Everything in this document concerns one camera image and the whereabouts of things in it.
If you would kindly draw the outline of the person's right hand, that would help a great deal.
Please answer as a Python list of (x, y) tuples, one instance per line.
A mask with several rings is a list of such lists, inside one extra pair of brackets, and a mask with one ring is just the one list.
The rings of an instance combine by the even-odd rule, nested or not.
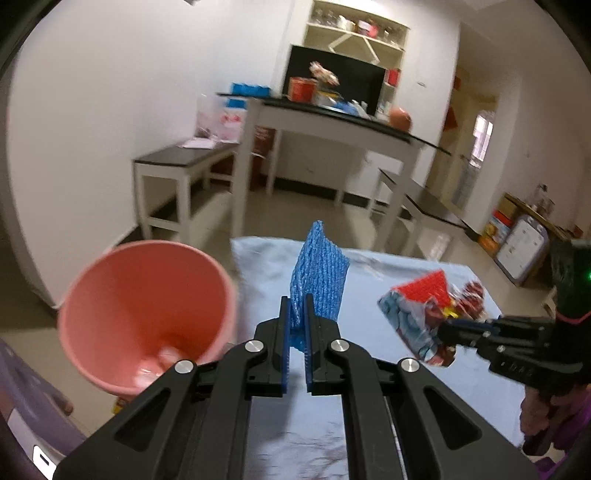
[(577, 386), (565, 396), (553, 396), (545, 400), (542, 394), (529, 386), (521, 403), (520, 429), (526, 436), (535, 436), (559, 425), (562, 421), (578, 414), (590, 399), (590, 386)]

